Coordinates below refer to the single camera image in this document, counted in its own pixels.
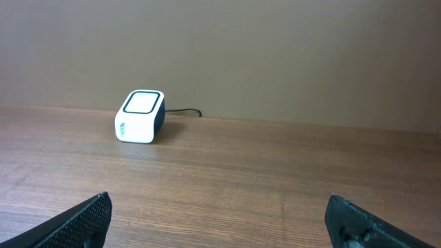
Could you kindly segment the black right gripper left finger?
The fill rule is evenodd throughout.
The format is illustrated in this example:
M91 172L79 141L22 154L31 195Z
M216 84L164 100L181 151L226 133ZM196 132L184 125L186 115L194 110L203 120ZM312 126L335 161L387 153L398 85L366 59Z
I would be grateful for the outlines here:
M112 218L107 192L1 243L1 248L103 248Z

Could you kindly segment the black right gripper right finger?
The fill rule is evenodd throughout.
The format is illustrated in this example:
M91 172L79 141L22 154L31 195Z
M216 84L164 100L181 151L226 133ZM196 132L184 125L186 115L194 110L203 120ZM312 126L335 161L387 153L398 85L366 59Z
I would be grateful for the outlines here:
M336 194L329 198L325 224L333 247L433 248Z

